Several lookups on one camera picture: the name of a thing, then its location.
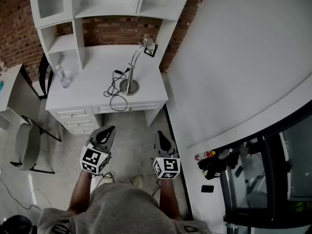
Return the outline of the black window frame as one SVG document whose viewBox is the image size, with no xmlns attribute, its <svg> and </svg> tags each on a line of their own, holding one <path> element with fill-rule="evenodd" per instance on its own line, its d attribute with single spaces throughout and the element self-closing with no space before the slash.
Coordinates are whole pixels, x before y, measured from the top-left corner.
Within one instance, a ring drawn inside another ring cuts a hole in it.
<svg viewBox="0 0 312 234">
<path fill-rule="evenodd" d="M 312 228 L 312 100 L 279 122 L 221 146 L 227 224 Z"/>
</svg>

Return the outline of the grey chair with black legs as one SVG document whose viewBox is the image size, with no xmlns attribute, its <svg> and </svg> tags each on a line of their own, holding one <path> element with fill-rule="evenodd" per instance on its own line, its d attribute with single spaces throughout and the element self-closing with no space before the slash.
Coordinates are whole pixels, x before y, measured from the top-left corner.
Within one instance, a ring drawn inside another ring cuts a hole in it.
<svg viewBox="0 0 312 234">
<path fill-rule="evenodd" d="M 40 153 L 41 135 L 47 134 L 59 142 L 62 142 L 62 140 L 40 127 L 31 118 L 24 115 L 21 117 L 26 121 L 26 123 L 22 123 L 20 125 L 16 136 L 15 153 L 17 155 L 18 162 L 11 161 L 11 165 L 23 171 L 33 171 L 54 175 L 54 171 L 35 169 Z"/>
</svg>

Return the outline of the white desk with drawers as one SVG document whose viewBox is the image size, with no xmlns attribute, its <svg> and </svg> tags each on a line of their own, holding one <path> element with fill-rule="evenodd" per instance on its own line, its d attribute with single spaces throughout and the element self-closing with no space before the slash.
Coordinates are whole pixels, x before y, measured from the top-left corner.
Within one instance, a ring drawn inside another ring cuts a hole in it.
<svg viewBox="0 0 312 234">
<path fill-rule="evenodd" d="M 84 67 L 77 55 L 61 59 L 61 66 L 71 78 L 64 89 L 57 77 L 53 78 L 46 110 L 73 135 L 89 135 L 101 127 L 106 113 L 144 111 L 150 126 L 168 96 L 159 70 L 159 57 L 142 53 L 134 68 L 134 80 L 139 90 L 132 96 L 108 98 L 103 93 L 112 83 L 115 70 L 125 71 L 136 50 L 135 45 L 104 45 L 86 48 Z"/>
</svg>

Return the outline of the clear plastic water bottle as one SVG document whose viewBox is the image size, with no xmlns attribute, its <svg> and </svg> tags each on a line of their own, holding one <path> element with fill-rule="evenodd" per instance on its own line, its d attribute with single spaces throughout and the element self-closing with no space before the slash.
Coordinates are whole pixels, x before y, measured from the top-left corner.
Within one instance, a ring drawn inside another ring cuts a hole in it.
<svg viewBox="0 0 312 234">
<path fill-rule="evenodd" d="M 60 64 L 58 64 L 58 65 L 55 66 L 55 69 L 56 69 L 57 76 L 58 76 L 58 78 L 59 78 L 59 80 L 61 82 L 62 87 L 64 89 L 69 88 L 71 81 L 67 77 L 67 75 L 65 74 L 65 71 L 64 71 L 63 67 Z"/>
</svg>

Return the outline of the white side table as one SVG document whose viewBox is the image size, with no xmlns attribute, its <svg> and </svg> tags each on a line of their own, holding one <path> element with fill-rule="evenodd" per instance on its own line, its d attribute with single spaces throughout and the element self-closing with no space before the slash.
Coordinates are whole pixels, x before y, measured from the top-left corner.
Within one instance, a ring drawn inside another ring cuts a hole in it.
<svg viewBox="0 0 312 234">
<path fill-rule="evenodd" d="M 10 124 L 19 127 L 25 120 L 39 119 L 40 98 L 30 83 L 23 64 L 18 64 L 0 73 L 0 130 L 7 130 Z"/>
</svg>

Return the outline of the silver metal desk lamp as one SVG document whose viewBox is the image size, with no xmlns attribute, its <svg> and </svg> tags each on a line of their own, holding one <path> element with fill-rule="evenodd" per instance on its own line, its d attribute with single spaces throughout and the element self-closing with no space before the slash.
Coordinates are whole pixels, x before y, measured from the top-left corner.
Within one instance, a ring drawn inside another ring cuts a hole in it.
<svg viewBox="0 0 312 234">
<path fill-rule="evenodd" d="M 133 79 L 134 68 L 136 66 L 137 59 L 142 51 L 144 51 L 146 46 L 152 45 L 154 43 L 152 38 L 144 38 L 142 43 L 139 43 L 138 48 L 135 50 L 131 62 L 129 63 L 129 75 L 127 80 L 120 82 L 119 89 L 126 96 L 132 96 L 136 94 L 139 90 L 139 83 Z"/>
</svg>

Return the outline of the black round bin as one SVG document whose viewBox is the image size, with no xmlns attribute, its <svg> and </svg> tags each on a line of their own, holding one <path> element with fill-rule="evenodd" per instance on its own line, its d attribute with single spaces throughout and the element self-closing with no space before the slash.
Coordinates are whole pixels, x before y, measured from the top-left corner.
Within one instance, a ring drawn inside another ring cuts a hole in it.
<svg viewBox="0 0 312 234">
<path fill-rule="evenodd" d="M 25 216 L 14 215 L 3 223 L 5 234 L 32 234 L 32 222 Z"/>
</svg>

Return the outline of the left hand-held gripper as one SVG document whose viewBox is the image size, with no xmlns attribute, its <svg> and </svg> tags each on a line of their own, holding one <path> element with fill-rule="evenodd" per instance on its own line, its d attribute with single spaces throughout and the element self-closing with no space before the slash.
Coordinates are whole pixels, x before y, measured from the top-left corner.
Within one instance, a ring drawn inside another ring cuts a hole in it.
<svg viewBox="0 0 312 234">
<path fill-rule="evenodd" d="M 91 133 L 89 141 L 82 147 L 79 159 L 83 170 L 95 175 L 100 174 L 112 157 L 110 149 L 113 145 L 115 134 L 115 126 L 101 127 Z"/>
</svg>

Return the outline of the person's left forearm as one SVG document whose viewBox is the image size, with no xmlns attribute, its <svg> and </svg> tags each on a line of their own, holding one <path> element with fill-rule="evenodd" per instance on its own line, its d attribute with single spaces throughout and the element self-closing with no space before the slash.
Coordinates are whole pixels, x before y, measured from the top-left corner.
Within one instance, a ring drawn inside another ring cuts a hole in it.
<svg viewBox="0 0 312 234">
<path fill-rule="evenodd" d="M 68 211 L 74 214 L 85 212 L 90 204 L 92 175 L 82 170 L 73 190 Z"/>
</svg>

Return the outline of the red bottle with yellow cap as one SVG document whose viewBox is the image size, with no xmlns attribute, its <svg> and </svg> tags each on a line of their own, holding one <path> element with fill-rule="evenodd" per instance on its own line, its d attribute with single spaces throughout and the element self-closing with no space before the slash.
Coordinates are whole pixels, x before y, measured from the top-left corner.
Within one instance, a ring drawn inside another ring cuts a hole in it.
<svg viewBox="0 0 312 234">
<path fill-rule="evenodd" d="M 206 158 L 211 158 L 214 155 L 215 155 L 215 151 L 206 151 L 206 152 L 195 155 L 195 160 L 203 160 Z"/>
</svg>

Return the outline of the black picture frame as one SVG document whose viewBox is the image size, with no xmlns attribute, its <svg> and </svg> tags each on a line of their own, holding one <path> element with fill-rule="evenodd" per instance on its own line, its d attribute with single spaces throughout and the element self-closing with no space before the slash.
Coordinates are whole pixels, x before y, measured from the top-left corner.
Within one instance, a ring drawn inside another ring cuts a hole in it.
<svg viewBox="0 0 312 234">
<path fill-rule="evenodd" d="M 156 54 L 157 47 L 158 45 L 154 43 L 152 45 L 146 46 L 144 49 L 144 53 L 151 57 L 154 57 Z"/>
</svg>

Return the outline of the person's right forearm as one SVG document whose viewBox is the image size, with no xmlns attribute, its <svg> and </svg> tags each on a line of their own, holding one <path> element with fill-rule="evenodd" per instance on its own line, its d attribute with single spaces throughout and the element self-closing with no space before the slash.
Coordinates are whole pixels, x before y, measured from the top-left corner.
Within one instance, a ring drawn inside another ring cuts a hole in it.
<svg viewBox="0 0 312 234">
<path fill-rule="evenodd" d="M 180 220 L 180 211 L 171 179 L 162 179 L 160 181 L 159 208 L 167 217 L 176 221 Z"/>
</svg>

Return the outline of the small clear bottle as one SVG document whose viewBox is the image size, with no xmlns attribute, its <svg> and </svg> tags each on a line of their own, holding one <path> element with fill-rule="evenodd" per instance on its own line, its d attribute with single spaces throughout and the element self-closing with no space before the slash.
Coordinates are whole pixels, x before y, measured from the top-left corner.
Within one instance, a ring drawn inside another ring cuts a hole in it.
<svg viewBox="0 0 312 234">
<path fill-rule="evenodd" d="M 218 159 L 223 160 L 223 159 L 227 158 L 232 152 L 233 152 L 232 148 L 225 149 L 222 152 L 220 152 L 220 154 L 218 155 Z"/>
</svg>

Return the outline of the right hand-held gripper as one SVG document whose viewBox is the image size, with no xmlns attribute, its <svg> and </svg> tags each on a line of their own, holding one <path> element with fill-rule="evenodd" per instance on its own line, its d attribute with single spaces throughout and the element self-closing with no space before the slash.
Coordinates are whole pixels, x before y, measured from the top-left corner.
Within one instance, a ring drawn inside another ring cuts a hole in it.
<svg viewBox="0 0 312 234">
<path fill-rule="evenodd" d="M 176 143 L 161 131 L 155 135 L 156 158 L 153 169 L 159 179 L 174 179 L 180 174 L 180 158 L 176 153 Z"/>
</svg>

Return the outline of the person's grey shirt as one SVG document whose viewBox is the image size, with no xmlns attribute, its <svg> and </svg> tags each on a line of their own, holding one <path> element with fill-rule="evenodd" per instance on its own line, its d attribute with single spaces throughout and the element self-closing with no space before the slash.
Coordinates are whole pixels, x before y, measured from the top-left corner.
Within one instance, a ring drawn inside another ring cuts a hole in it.
<svg viewBox="0 0 312 234">
<path fill-rule="evenodd" d="M 38 234 L 212 234 L 204 221 L 170 219 L 147 192 L 125 183 L 94 189 L 80 214 L 43 210 Z"/>
</svg>

